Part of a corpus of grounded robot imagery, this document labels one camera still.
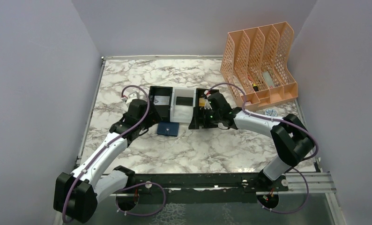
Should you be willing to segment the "silver credit card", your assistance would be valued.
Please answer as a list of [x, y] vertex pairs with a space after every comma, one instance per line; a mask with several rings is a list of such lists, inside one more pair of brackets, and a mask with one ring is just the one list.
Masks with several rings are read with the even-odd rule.
[[170, 96], [154, 96], [153, 99], [154, 105], [169, 105], [170, 104]]

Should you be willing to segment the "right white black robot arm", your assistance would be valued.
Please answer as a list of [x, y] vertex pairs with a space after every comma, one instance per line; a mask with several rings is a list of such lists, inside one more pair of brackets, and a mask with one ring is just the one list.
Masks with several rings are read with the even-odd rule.
[[220, 92], [203, 98], [209, 108], [194, 107], [189, 129], [217, 128], [222, 124], [227, 129], [252, 131], [272, 138], [277, 156], [259, 172], [261, 183], [274, 183], [281, 175], [304, 161], [317, 145], [294, 114], [282, 118], [268, 117], [242, 107], [232, 108]]

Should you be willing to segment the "orange plastic file organizer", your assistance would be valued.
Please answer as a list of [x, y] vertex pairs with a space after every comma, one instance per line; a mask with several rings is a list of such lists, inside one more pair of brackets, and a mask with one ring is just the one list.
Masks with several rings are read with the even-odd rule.
[[[294, 30], [288, 22], [232, 31], [227, 34], [221, 74], [237, 106], [256, 111], [294, 101], [298, 83], [287, 68]], [[262, 73], [275, 84], [268, 88]], [[252, 84], [259, 87], [253, 90]]]

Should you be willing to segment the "black white three-compartment tray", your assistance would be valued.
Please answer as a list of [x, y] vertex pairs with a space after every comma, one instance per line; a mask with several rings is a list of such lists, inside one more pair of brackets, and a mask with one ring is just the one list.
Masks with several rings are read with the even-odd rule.
[[207, 89], [170, 86], [150, 86], [149, 99], [162, 122], [190, 124], [201, 120], [203, 114], [212, 110], [204, 97]]

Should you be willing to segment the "navy blue card holder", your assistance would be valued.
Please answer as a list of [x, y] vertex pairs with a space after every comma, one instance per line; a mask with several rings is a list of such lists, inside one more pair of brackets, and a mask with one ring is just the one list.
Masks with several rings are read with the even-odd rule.
[[178, 136], [179, 123], [160, 122], [158, 123], [156, 133], [163, 136]]

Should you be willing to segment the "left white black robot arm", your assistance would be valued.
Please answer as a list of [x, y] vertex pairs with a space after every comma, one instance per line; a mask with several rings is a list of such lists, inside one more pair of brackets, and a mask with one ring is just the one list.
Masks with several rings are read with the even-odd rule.
[[101, 176], [141, 131], [160, 121], [152, 101], [133, 99], [128, 104], [128, 111], [111, 125], [99, 148], [71, 173], [62, 172], [57, 177], [53, 208], [61, 212], [63, 223], [88, 222], [100, 201], [126, 186], [132, 173], [130, 170], [115, 170], [108, 178]]

